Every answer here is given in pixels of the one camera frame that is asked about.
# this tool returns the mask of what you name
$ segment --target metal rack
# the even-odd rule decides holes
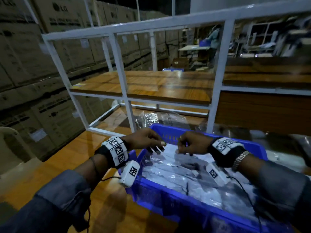
[[[175,0],[172,0],[172,9],[175,8]],[[238,92],[256,92],[256,93],[271,93],[271,94],[290,94],[290,95],[306,95],[311,96],[311,90],[291,90],[291,89],[270,89],[270,88],[250,88],[250,87],[235,87],[235,86],[223,86],[222,81],[224,77],[226,62],[227,62],[227,54],[229,49],[229,44],[231,42],[231,36],[234,29],[235,20],[239,19],[247,19],[254,17],[262,17],[267,15],[282,15],[288,13],[300,13],[311,11],[311,0],[287,0],[287,1],[278,1],[278,2],[270,2],[258,5],[248,5],[230,9],[223,9],[218,11],[207,11],[200,12],[189,15],[179,15],[179,16],[170,16],[161,19],[153,19],[146,21],[138,21],[131,23],[121,23],[121,24],[113,24],[109,26],[99,26],[99,27],[90,27],[85,29],[76,29],[65,32],[57,32],[57,33],[48,33],[43,34],[42,38],[47,46],[47,49],[53,59],[54,64],[56,65],[57,70],[68,90],[68,93],[77,109],[77,112],[83,122],[83,125],[87,131],[96,132],[108,136],[123,136],[123,134],[114,133],[111,131],[103,130],[95,128],[94,126],[97,122],[112,113],[117,107],[125,106],[127,111],[127,116],[129,119],[129,124],[131,131],[134,132],[136,130],[134,115],[132,110],[132,101],[145,102],[145,103],[155,103],[155,104],[166,104],[166,105],[175,105],[182,107],[190,107],[190,108],[199,108],[199,109],[209,109],[208,116],[208,124],[207,124],[207,133],[212,133],[213,126],[215,123],[215,117],[217,112],[218,101],[220,97],[221,91],[238,91]],[[178,102],[168,102],[162,100],[150,100],[150,99],[138,99],[131,98],[127,96],[127,81],[125,77],[125,71],[122,62],[122,55],[120,46],[117,41],[117,35],[126,35],[126,34],[136,34],[136,33],[149,33],[150,34],[150,45],[151,45],[151,53],[152,53],[152,62],[153,62],[153,70],[157,71],[157,54],[156,54],[156,41],[154,37],[154,31],[164,31],[164,30],[176,30],[176,29],[184,29],[188,26],[200,25],[204,23],[214,23],[214,22],[224,22],[222,37],[221,37],[221,45],[219,49],[219,57],[217,62],[216,69],[216,77],[212,94],[212,101],[210,105],[202,106],[202,105],[193,105],[189,103],[178,103]],[[70,87],[72,86],[68,76],[64,70],[63,64],[56,52],[56,49],[52,43],[52,41],[63,40],[63,39],[83,39],[83,38],[102,38],[102,46],[104,55],[107,61],[107,65],[109,71],[112,71],[111,61],[109,57],[109,52],[107,48],[107,41],[110,42],[115,64],[119,76],[119,81],[122,89],[122,96],[107,96],[107,95],[98,95],[98,94],[89,94],[89,93],[77,93],[71,92]],[[124,100],[124,103],[119,103],[118,105],[111,108],[101,117],[96,119],[91,124],[88,124],[86,117],[83,113],[82,107],[80,106],[78,100],[75,96],[89,96],[89,97],[98,97],[98,98],[110,98],[116,99],[118,101]],[[140,108],[151,109],[149,106],[141,106]]]

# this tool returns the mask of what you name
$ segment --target metal bracelet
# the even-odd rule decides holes
[[[242,160],[248,156],[250,152],[244,151],[239,157],[237,157],[232,165],[232,171],[236,172],[239,164],[242,162]]]

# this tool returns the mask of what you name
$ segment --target white chair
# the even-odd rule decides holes
[[[4,136],[12,135],[29,156],[29,161],[23,162],[7,146]],[[32,153],[19,133],[9,127],[0,127],[0,195],[13,187],[19,180],[32,173],[42,162]]]

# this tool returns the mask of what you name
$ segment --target rolled-up sleeve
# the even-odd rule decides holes
[[[43,186],[0,232],[80,232],[88,227],[84,214],[91,204],[91,188],[83,176],[66,170]]]

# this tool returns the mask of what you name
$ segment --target dark background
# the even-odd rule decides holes
[[[112,4],[137,9],[136,0],[99,0]],[[138,0],[139,9],[143,11],[160,11],[166,15],[172,15],[172,0]],[[191,0],[176,0],[176,15],[190,13]]]

